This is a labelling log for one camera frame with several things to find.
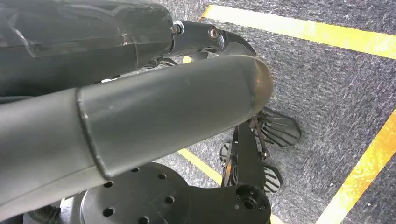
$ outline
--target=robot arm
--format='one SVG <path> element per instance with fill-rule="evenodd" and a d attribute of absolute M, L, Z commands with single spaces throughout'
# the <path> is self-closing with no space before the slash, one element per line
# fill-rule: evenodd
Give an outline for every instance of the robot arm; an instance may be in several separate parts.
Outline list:
<path fill-rule="evenodd" d="M 1 7 L 0 220 L 238 125 L 272 93 L 268 68 L 251 56 L 94 84 L 170 56 L 227 55 L 233 45 L 255 54 L 212 25 L 180 21 L 175 32 L 168 11 L 152 2 L 5 0 Z M 194 32 L 200 38 L 190 39 Z"/>

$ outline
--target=floor marking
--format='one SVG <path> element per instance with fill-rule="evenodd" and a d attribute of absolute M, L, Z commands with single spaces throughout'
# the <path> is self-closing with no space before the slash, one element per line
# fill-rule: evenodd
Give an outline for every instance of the floor marking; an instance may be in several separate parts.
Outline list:
<path fill-rule="evenodd" d="M 316 224 L 339 224 L 396 152 L 396 109 L 345 179 Z"/>
<path fill-rule="evenodd" d="M 395 35 L 216 5 L 209 5 L 202 17 L 396 59 Z"/>
<path fill-rule="evenodd" d="M 183 57 L 183 64 L 190 63 L 190 62 L 192 62 L 192 59 L 190 57 L 188 57 L 188 56 Z"/>
<path fill-rule="evenodd" d="M 218 185 L 221 185 L 221 180 L 223 177 L 214 169 L 212 169 L 210 166 L 208 166 L 206 163 L 204 163 L 202 160 L 200 160 L 198 157 L 196 157 L 193 153 L 188 151 L 186 148 L 180 149 L 178 151 L 184 158 L 186 158 L 188 161 L 190 161 L 194 166 L 196 166 L 198 169 L 200 169 L 202 172 L 204 172 L 206 175 L 208 175 L 212 180 L 214 180 Z M 275 215 L 271 214 L 271 224 L 284 224 L 278 217 Z"/>

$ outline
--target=plastic wrap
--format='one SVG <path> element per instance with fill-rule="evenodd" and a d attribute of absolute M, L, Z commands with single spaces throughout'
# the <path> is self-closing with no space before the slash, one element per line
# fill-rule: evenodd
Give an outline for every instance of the plastic wrap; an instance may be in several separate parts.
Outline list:
<path fill-rule="evenodd" d="M 44 57 L 170 43 L 171 25 L 167 9 L 145 0 L 2 0 L 0 50 Z"/>

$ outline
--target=hex bolt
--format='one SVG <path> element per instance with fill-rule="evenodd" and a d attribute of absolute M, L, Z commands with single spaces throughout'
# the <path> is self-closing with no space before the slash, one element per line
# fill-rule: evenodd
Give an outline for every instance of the hex bolt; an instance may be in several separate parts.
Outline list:
<path fill-rule="evenodd" d="M 215 27 L 209 27 L 209 37 L 212 41 L 217 41 L 219 37 L 219 31 Z"/>
<path fill-rule="evenodd" d="M 180 28 L 179 25 L 173 24 L 173 25 L 170 27 L 170 31 L 171 31 L 173 34 L 180 34 L 180 33 L 182 32 L 182 29 Z"/>

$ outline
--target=carbon fiber tube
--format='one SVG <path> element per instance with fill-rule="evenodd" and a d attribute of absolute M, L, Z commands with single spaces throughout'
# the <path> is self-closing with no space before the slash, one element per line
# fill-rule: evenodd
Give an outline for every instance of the carbon fiber tube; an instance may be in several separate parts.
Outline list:
<path fill-rule="evenodd" d="M 0 105 L 0 220 L 240 124 L 272 89 L 259 59 L 224 56 Z"/>

